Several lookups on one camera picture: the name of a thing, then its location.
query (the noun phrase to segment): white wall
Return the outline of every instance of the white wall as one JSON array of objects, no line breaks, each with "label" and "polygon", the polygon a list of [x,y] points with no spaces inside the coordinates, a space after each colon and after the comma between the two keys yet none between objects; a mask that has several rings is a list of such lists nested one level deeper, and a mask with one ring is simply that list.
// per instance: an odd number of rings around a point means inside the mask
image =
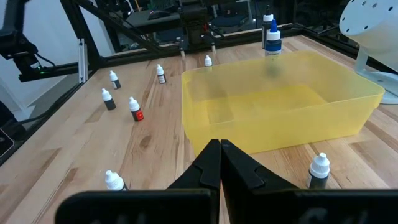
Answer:
[{"label": "white wall", "polygon": [[[0,26],[4,20],[6,0],[0,0]],[[99,53],[109,56],[114,53],[107,33],[101,26],[102,21],[83,12],[88,27],[96,42]],[[56,65],[77,62],[77,39],[70,22],[59,0],[31,0],[25,5],[24,35],[35,44],[41,56]],[[39,59],[44,66],[50,66]],[[48,91],[63,77],[48,78],[21,83],[18,79],[19,70],[12,60],[0,57],[0,78],[7,89],[24,106],[28,106],[40,95]],[[0,95],[3,101],[7,96]]]}]

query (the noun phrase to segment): wooden tabletop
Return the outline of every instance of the wooden tabletop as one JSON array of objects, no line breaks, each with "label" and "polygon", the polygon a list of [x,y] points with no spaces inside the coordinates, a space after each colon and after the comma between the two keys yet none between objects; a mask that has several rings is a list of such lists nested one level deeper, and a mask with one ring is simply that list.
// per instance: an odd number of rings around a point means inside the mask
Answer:
[{"label": "wooden tabletop", "polygon": [[[306,37],[283,40],[283,51],[313,50],[353,67],[354,60]],[[104,173],[118,172],[130,189],[165,189],[194,160],[181,124],[181,74],[203,67],[210,52],[110,68],[122,88],[113,90],[109,69],[98,70],[5,164],[0,167],[0,222],[52,223],[69,195],[105,190]],[[213,64],[264,56],[261,43],[218,49]],[[167,83],[155,75],[161,64]],[[117,108],[108,111],[101,88]],[[135,123],[129,97],[138,99],[144,120]],[[329,188],[398,187],[398,106],[381,105],[358,135],[315,142],[252,157],[304,188],[312,158],[325,152],[331,162]],[[221,202],[220,223],[228,223]]]}]

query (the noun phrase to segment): bottle with red label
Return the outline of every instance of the bottle with red label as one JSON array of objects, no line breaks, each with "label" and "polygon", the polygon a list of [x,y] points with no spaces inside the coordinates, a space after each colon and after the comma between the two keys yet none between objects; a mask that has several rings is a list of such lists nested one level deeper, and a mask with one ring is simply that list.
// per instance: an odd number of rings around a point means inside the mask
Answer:
[{"label": "bottle with red label", "polygon": [[144,119],[144,115],[142,114],[139,104],[133,97],[130,97],[130,111],[135,121]]}]

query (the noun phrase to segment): blue bottle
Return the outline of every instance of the blue bottle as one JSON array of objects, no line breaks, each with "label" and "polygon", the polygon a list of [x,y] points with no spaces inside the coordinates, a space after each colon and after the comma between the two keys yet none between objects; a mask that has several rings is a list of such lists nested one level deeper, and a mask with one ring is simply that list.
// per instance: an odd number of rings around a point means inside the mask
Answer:
[{"label": "blue bottle", "polygon": [[266,56],[267,55],[278,55],[282,52],[282,41],[280,39],[280,31],[276,24],[276,20],[272,20],[271,29],[267,30],[266,40]]}]

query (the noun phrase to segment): yellow plastic bin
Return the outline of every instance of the yellow plastic bin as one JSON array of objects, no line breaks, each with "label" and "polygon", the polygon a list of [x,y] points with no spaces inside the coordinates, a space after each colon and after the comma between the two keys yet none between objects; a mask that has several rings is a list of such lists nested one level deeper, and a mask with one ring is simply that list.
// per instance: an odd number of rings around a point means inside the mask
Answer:
[{"label": "yellow plastic bin", "polygon": [[182,74],[182,123],[195,154],[210,139],[246,153],[356,134],[383,87],[315,52]]}]

